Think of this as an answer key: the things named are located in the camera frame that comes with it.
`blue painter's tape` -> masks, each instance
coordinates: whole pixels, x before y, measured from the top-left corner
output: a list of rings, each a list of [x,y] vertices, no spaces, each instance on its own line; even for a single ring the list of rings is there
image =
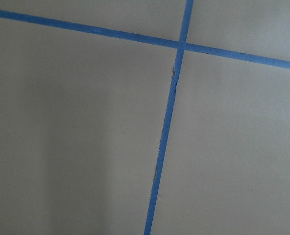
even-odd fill
[[[172,78],[170,91],[169,91],[167,109],[165,113],[165,120],[164,120],[163,130],[162,130],[161,139],[160,139],[159,151],[158,151],[156,175],[155,175],[155,179],[154,179],[152,190],[151,190],[144,235],[150,235],[151,227],[152,227],[152,223],[154,219],[159,184],[160,184],[161,174],[163,170],[164,158],[165,158],[169,130],[170,130],[170,125],[171,125],[172,112],[173,112],[173,107],[174,107],[174,102],[175,102],[176,87],[177,87],[177,83],[179,81],[179,76],[181,72],[182,60],[183,60],[183,55],[184,55],[184,50],[185,50],[185,45],[186,45],[186,38],[188,35],[188,30],[189,30],[189,25],[190,25],[192,8],[193,8],[193,0],[187,0],[186,5],[185,5],[185,10],[184,10],[179,44],[177,47],[177,53],[176,53],[175,62],[174,62],[174,76]]]
[[[42,25],[47,25],[47,26],[52,26],[52,27],[57,27],[57,28],[64,28],[64,29],[75,30],[75,31],[80,31],[80,32],[85,32],[85,33],[98,34],[98,35],[103,35],[103,36],[112,37],[112,38],[126,39],[126,40],[159,45],[159,46],[164,46],[164,47],[177,48],[178,46],[178,42],[173,41],[173,40],[150,37],[150,36],[145,36],[145,35],[136,34],[136,33],[122,32],[122,31],[89,26],[89,25],[79,24],[79,23],[59,21],[59,20],[54,20],[54,19],[49,19],[49,18],[44,18],[44,17],[9,12],[9,11],[0,10],[0,18],[23,21],[23,22],[34,23],[34,24],[42,24]]]
[[[278,60],[278,59],[252,55],[252,54],[246,54],[246,53],[241,53],[241,52],[236,52],[236,51],[231,51],[231,50],[205,47],[205,46],[188,44],[188,43],[186,44],[185,50],[290,69],[290,61]]]

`tape strip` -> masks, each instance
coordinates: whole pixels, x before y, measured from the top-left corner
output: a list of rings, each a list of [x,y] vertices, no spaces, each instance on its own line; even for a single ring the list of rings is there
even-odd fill
[[[141,42],[141,43],[148,43],[148,44],[153,44],[153,45],[159,45],[159,46],[164,46],[164,47],[177,48],[178,46],[178,42],[173,41],[173,40],[150,37],[150,36],[145,36],[145,35],[136,34],[136,33],[122,32],[122,31],[89,26],[89,25],[79,24],[79,23],[59,21],[59,20],[54,20],[54,19],[49,19],[49,18],[44,18],[44,17],[9,12],[9,11],[0,10],[0,18],[34,23],[34,24],[41,24],[41,25],[52,26],[56,28],[64,28],[64,29],[80,31],[80,32],[85,32],[85,33],[98,34],[98,35],[103,35],[103,36],[112,37],[112,38],[121,38],[121,39],[126,39],[126,40]]]
[[[126,40],[131,40],[131,41],[136,41],[136,42],[141,42],[141,43],[148,43],[148,44],[153,44],[153,45],[158,45],[158,46],[178,48],[178,42],[173,41],[173,40],[150,37],[150,36],[145,36],[145,35],[136,34],[136,33],[128,33],[128,32],[123,32],[123,31],[111,30],[107,28],[89,26],[85,24],[54,20],[54,19],[49,19],[49,18],[44,18],[44,17],[20,14],[20,13],[15,13],[15,12],[0,10],[0,18],[34,23],[34,24],[47,25],[47,26],[52,26],[52,27],[57,27],[57,28],[64,28],[64,29],[75,30],[79,32],[92,33],[92,34],[103,35],[107,37],[126,39]],[[240,53],[240,52],[231,51],[231,50],[205,47],[205,46],[195,45],[195,44],[186,44],[185,50],[290,69],[290,61],[278,60],[278,59],[273,59],[269,57],[263,57],[263,56],[246,54],[246,53]]]
[[[150,235],[151,227],[152,227],[152,223],[154,219],[159,184],[160,184],[160,179],[161,179],[161,174],[162,174],[162,169],[163,169],[163,164],[164,164],[169,130],[170,130],[170,125],[171,125],[172,112],[173,112],[173,107],[174,107],[174,102],[175,102],[176,87],[177,87],[177,83],[179,81],[179,76],[181,72],[183,54],[184,54],[185,45],[186,45],[186,38],[188,35],[188,30],[189,30],[189,25],[190,25],[192,7],[193,7],[193,0],[187,0],[186,5],[185,5],[185,10],[184,10],[179,44],[178,44],[177,53],[176,53],[175,62],[174,62],[174,76],[172,78],[170,91],[169,91],[169,97],[168,97],[167,108],[166,108],[166,113],[165,113],[165,120],[164,120],[163,130],[161,134],[159,152],[158,152],[158,158],[157,158],[157,164],[156,164],[156,169],[157,169],[156,176],[152,185],[150,202],[148,206],[147,218],[146,218],[145,229],[144,229],[144,235]]]
[[[185,46],[185,50],[290,69],[290,61],[278,60],[278,59],[252,55],[252,54],[246,54],[246,53],[241,53],[241,52],[236,52],[236,51],[231,51],[231,50],[205,47],[205,46],[188,44],[188,43]]]

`gray panel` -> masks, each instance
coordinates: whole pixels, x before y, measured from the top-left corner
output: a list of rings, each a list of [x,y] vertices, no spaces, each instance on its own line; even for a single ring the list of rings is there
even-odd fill
[[[153,235],[290,235],[290,70],[186,52]]]
[[[174,57],[0,19],[0,235],[143,232]]]
[[[188,42],[290,61],[290,0],[196,0]]]
[[[178,40],[185,0],[0,0],[0,10]]]

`vertical tape strip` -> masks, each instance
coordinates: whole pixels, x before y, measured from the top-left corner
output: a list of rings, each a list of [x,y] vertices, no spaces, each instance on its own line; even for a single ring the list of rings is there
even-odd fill
[[[181,72],[182,60],[183,60],[184,50],[186,46],[186,38],[188,35],[188,30],[189,30],[189,25],[190,25],[192,7],[193,7],[193,0],[187,0],[186,5],[185,5],[185,10],[184,10],[180,38],[179,38],[178,47],[177,47],[177,53],[176,53],[175,62],[174,62],[174,76],[171,81],[171,86],[170,86],[170,91],[169,91],[169,96],[168,96],[165,120],[164,120],[163,130],[161,134],[159,152],[158,152],[158,158],[157,158],[156,175],[155,175],[155,179],[154,179],[152,190],[151,190],[144,235],[150,235],[151,227],[152,227],[152,223],[154,219],[159,183],[160,183],[160,178],[161,178],[161,174],[163,170],[169,129],[170,129],[172,112],[173,112],[173,107],[174,107],[174,102],[175,102],[176,87],[177,87],[177,83],[179,81],[179,76]]]

